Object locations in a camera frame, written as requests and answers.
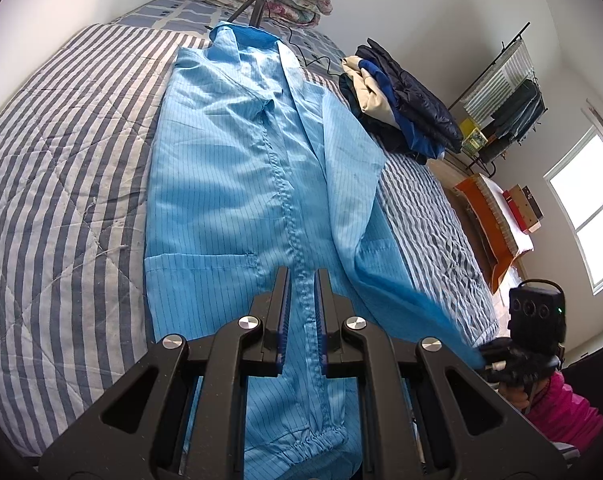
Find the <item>pink jacket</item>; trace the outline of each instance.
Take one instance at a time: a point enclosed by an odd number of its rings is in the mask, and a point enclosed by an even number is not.
[[[551,442],[563,442],[584,452],[603,428],[603,416],[584,397],[573,393],[556,372],[544,392],[533,398],[528,420]]]

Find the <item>bed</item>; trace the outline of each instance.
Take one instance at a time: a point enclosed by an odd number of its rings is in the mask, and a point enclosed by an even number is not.
[[[162,96],[178,47],[208,46],[206,27],[225,14],[155,0],[87,27],[0,114],[0,426],[26,456],[40,455],[151,342],[146,190]],[[343,54],[325,36],[268,19],[264,28],[292,38],[302,61],[327,56],[337,70]],[[342,99],[328,59],[304,77]],[[469,343],[492,339],[488,288],[440,184],[408,156],[387,159],[377,195],[415,288]]]

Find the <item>window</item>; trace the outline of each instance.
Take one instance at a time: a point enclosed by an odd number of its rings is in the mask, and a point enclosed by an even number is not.
[[[573,227],[596,294],[603,289],[603,125],[589,118],[593,127],[546,180]]]

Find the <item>blue garment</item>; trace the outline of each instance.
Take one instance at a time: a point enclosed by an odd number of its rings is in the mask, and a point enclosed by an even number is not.
[[[392,90],[392,84],[390,79],[388,79],[388,76],[382,72],[376,64],[366,59],[360,60],[359,68],[368,70],[370,75],[377,81],[379,88],[386,96],[386,99],[388,99],[392,114],[395,116],[395,122],[401,129],[404,137],[406,137],[408,148],[413,152],[421,153],[428,158],[439,158],[445,151],[445,148],[441,144],[437,144],[433,139],[426,137],[415,127],[415,124],[413,124],[410,119],[399,113],[397,98]]]
[[[322,377],[313,273],[391,335],[476,350],[413,290],[376,199],[385,157],[336,97],[262,30],[221,24],[181,48],[149,180],[146,286],[154,333],[198,338],[246,314],[278,266],[293,282],[286,365],[251,378],[245,478],[344,479],[360,464],[354,380]]]

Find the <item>hanging clothes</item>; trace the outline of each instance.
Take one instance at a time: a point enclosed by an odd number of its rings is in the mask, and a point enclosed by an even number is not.
[[[478,155],[481,161],[488,164],[498,158],[498,156],[503,155],[512,143],[523,140],[530,130],[534,130],[536,122],[545,112],[546,105],[544,104],[543,99],[540,99],[528,121],[523,124],[521,128],[518,127],[516,129],[517,135],[513,132],[509,132],[507,135],[493,140],[479,150]]]
[[[426,137],[415,127],[415,124],[412,121],[399,113],[399,110],[397,109],[397,99],[392,91],[392,85],[386,74],[368,60],[360,59],[359,65],[361,70],[366,70],[375,78],[379,88],[384,95],[386,95],[390,108],[395,116],[395,120],[397,121],[397,124],[399,124],[401,132],[406,139],[408,149],[416,153],[421,153],[421,155],[424,155],[426,158],[442,158],[445,148],[433,139]]]
[[[491,129],[494,135],[498,139],[509,134],[512,137],[520,136],[525,126],[535,116],[540,101],[539,87],[534,81],[526,79],[492,115],[494,121]]]
[[[366,69],[359,68],[360,61],[361,58],[357,56],[344,57],[342,69],[353,82],[361,112],[399,129],[388,99],[374,77]]]
[[[361,111],[359,100],[357,99],[357,95],[355,95],[353,80],[345,73],[339,76],[339,90],[342,92],[346,101],[348,101],[350,111],[360,122],[361,126],[363,126],[370,136],[381,142],[387,152],[404,153],[405,155],[414,158],[422,166],[426,164],[428,159],[425,155],[412,152],[408,149],[408,144],[400,129],[390,126],[390,124],[377,120],[374,117],[370,117]]]
[[[361,462],[357,381],[321,374],[313,275],[396,337],[442,339],[481,365],[443,310],[417,293],[377,201],[380,148],[294,54],[227,23],[181,48],[149,178],[146,285],[156,339],[210,335],[293,285],[286,364],[250,378],[245,478],[350,478]]]
[[[375,41],[360,45],[356,56],[372,62],[384,72],[392,84],[399,112],[425,135],[454,153],[461,152],[463,134],[448,108],[413,75],[403,70]]]

